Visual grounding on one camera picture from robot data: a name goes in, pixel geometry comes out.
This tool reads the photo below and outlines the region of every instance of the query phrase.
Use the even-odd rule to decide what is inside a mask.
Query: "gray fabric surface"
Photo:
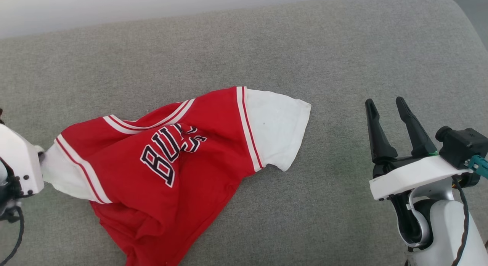
[[[12,129],[48,147],[75,122],[135,119],[232,85],[307,101],[310,123],[289,171],[245,179],[181,264],[394,266],[406,248],[392,206],[369,192],[364,101],[374,99],[401,155],[411,147],[398,95],[432,138],[443,125],[488,135],[487,66],[452,0],[300,2],[0,40],[0,105]],[[485,240],[487,190],[486,181],[467,190]],[[88,202],[48,186],[24,210],[10,265],[124,264]],[[17,227],[0,230],[1,257]]]

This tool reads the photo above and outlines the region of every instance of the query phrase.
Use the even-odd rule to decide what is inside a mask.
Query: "red and white shirt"
[[[54,188],[91,200],[128,266],[177,265],[242,178],[267,164],[290,167],[310,108],[232,87],[137,121],[96,118],[56,138],[42,173]]]

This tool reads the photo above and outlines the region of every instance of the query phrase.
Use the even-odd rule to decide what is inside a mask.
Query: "striped trim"
[[[78,155],[78,153],[68,144],[68,142],[66,142],[61,134],[56,138],[56,144],[58,144],[58,146],[66,154],[69,160],[71,160],[71,162],[75,164],[75,167],[78,169],[78,171],[84,174],[85,178],[88,181],[88,184],[90,185],[90,190],[93,194],[93,197],[96,198],[96,202],[102,204],[112,203],[105,194],[105,191],[103,191],[100,181],[98,180],[98,177],[96,177],[96,173],[90,163],[88,163],[86,160],[83,160]]]
[[[254,139],[252,137],[251,126],[249,125],[249,119],[247,118],[246,112],[246,87],[236,87],[237,89],[237,107],[239,108],[239,115],[241,116],[242,130],[244,131],[244,136],[246,137],[247,149],[251,155],[252,165],[254,171],[259,171],[263,168],[261,160],[259,159],[258,150],[254,144]]]
[[[155,123],[154,125],[150,127],[136,127],[131,124],[128,124],[127,122],[124,122],[123,120],[117,118],[115,115],[109,115],[105,116],[103,119],[111,125],[114,129],[116,129],[119,132],[122,132],[123,134],[138,134],[139,132],[152,129],[153,127],[157,127],[160,125],[172,125],[180,121],[180,119],[185,115],[185,113],[190,109],[192,106],[193,102],[195,99],[187,100],[178,106],[173,113],[171,113],[169,116],[164,118],[163,120]]]

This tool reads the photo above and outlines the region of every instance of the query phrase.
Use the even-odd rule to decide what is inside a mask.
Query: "sleeve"
[[[302,144],[311,105],[274,92],[243,89],[246,121],[261,167],[288,170]]]

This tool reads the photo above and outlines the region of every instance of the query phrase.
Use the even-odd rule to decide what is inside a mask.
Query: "gray floor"
[[[454,0],[473,24],[488,49],[488,0]]]

